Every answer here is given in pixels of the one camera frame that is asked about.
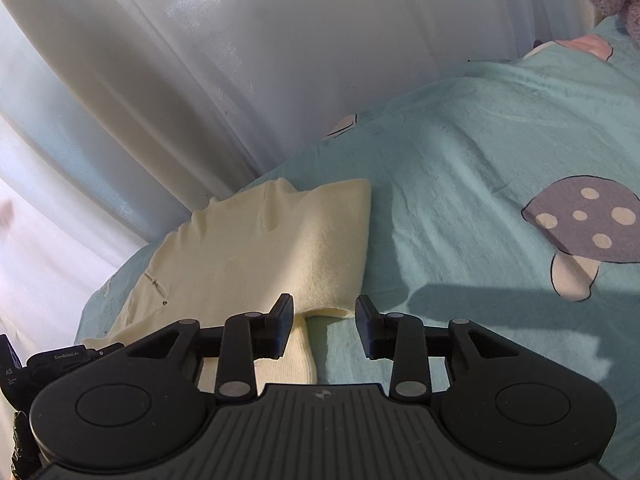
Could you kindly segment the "white sheer curtain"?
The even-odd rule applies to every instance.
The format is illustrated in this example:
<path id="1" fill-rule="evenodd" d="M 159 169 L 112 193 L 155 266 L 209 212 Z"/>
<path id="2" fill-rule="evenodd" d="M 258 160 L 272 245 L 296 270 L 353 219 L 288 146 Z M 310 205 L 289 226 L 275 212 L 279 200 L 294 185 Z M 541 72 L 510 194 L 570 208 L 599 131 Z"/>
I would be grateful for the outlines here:
<path id="1" fill-rule="evenodd" d="M 1 0 L 1 328 L 67 344 L 94 286 L 285 164 L 374 161 L 324 135 L 456 63 L 583 32 L 582 0 Z"/>

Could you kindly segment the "cream knit sweater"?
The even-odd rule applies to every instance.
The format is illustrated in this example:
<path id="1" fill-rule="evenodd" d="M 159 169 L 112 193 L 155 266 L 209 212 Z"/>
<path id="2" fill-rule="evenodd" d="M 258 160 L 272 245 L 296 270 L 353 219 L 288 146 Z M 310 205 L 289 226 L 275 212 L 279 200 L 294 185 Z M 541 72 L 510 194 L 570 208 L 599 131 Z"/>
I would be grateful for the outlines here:
<path id="1" fill-rule="evenodd" d="M 284 355 L 257 361 L 257 385 L 313 384 L 306 319 L 354 314 L 370 211 L 371 185 L 361 179 L 311 191 L 278 179 L 212 203 L 160 243 L 106 334 L 81 342 L 132 344 L 183 318 L 221 326 L 235 314 L 266 313 L 289 294 L 294 321 Z"/>

